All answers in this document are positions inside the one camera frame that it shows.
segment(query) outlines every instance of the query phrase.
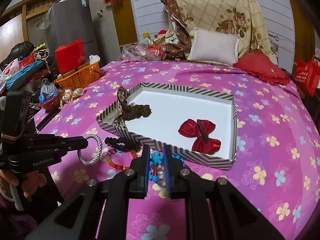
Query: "bed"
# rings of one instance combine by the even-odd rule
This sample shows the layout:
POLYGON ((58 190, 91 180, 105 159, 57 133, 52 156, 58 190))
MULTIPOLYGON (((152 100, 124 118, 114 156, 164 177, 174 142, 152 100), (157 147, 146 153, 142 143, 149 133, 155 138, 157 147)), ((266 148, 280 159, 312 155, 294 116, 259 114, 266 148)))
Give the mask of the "bed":
MULTIPOLYGON (((65 105, 41 133, 93 133, 102 140, 114 136, 99 127, 96 117, 116 100, 119 86, 157 82, 231 93, 237 107, 237 160, 229 171, 186 163, 204 179, 227 178, 286 240, 300 233, 320 199, 320 137, 293 82, 273 86, 235 68, 174 61, 111 62, 101 72, 103 76, 65 105)), ((45 116, 41 110, 36 123, 45 116)), ((90 159, 96 153, 95 141, 82 152, 90 159)), ((113 158, 119 165, 131 160, 126 153, 113 158)), ((76 152, 49 169, 65 198, 89 178, 102 181, 116 174, 104 157, 84 166, 76 152)), ((145 200, 129 202, 127 239, 185 239, 184 208, 183 200, 168 199, 166 190, 151 181, 145 200)))

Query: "blue fabric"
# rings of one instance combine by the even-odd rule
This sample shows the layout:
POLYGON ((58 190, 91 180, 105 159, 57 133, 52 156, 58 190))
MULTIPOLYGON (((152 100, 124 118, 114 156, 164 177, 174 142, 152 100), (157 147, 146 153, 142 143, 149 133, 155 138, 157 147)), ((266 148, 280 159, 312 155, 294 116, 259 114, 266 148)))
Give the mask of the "blue fabric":
POLYGON ((24 77, 29 71, 33 70, 34 68, 37 68, 42 63, 42 60, 35 61, 30 63, 29 65, 26 65, 22 69, 18 70, 13 76, 7 80, 6 88, 8 91, 12 90, 12 85, 19 80, 20 78, 24 77))

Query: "plastic basket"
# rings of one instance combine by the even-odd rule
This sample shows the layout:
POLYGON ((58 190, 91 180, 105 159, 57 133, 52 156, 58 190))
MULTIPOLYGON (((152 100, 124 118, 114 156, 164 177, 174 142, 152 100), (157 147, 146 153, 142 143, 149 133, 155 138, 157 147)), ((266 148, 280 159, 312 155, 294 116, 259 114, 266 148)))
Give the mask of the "plastic basket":
POLYGON ((52 111, 60 106, 60 94, 56 95, 54 98, 45 102, 44 104, 39 104, 39 107, 44 108, 47 111, 52 111))
POLYGON ((55 80, 62 89, 75 90, 76 88, 86 88, 92 82, 100 78, 99 62, 86 66, 66 78, 55 80))

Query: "white pillow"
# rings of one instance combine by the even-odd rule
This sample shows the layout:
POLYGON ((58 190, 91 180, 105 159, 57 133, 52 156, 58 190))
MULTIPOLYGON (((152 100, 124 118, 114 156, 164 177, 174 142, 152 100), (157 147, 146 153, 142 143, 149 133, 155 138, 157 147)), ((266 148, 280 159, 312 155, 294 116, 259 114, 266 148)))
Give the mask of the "white pillow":
POLYGON ((238 62, 238 35, 223 34, 194 28, 195 38, 188 57, 190 61, 200 61, 216 65, 232 66, 238 62))

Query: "silver bracelet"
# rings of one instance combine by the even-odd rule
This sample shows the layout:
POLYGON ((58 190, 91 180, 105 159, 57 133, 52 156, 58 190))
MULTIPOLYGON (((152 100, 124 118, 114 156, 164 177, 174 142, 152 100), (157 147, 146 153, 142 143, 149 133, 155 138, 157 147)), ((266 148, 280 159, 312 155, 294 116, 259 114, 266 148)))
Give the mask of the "silver bracelet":
POLYGON ((102 153, 102 141, 101 141, 100 137, 95 135, 95 134, 88 134, 88 135, 84 136, 84 139, 89 139, 89 138, 93 138, 93 139, 95 139, 97 141, 97 143, 98 143, 98 152, 96 153, 96 155, 94 156, 94 158, 92 160, 85 161, 82 158, 81 150, 78 150, 78 158, 84 165, 93 165, 93 164, 95 164, 99 160, 99 158, 101 156, 101 153, 102 153))

